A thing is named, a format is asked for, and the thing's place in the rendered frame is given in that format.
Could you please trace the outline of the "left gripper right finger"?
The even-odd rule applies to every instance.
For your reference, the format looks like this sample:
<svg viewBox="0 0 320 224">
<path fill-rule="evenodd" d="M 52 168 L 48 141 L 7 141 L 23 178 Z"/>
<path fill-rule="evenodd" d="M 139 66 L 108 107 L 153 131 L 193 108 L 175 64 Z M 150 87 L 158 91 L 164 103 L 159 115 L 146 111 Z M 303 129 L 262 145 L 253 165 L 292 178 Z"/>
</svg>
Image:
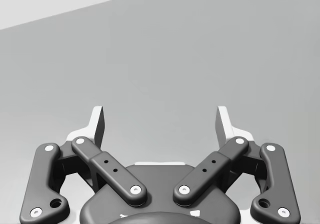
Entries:
<svg viewBox="0 0 320 224">
<path fill-rule="evenodd" d="M 173 201 L 189 207 L 210 186 L 226 192 L 242 174 L 248 174 L 260 191 L 249 208 L 256 222 L 299 223 L 301 213 L 284 148 L 276 143 L 257 145 L 250 132 L 232 125 L 226 106 L 217 107 L 215 131 L 219 150 L 176 184 Z"/>
</svg>

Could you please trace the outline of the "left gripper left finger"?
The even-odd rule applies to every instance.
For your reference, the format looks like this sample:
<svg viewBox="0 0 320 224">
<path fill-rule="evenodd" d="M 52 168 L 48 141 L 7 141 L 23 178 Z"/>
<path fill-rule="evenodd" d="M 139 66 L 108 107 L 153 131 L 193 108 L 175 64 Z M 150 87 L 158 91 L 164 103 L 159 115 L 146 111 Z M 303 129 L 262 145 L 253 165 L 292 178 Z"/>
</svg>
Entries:
<svg viewBox="0 0 320 224">
<path fill-rule="evenodd" d="M 19 214 L 22 223 L 60 223 L 70 214 L 60 190 L 77 173 L 97 193 L 111 189 L 131 207 L 147 201 L 147 188 L 110 153 L 101 150 L 105 131 L 102 106 L 95 106 L 86 127 L 67 135 L 62 146 L 44 143 L 35 150 Z"/>
</svg>

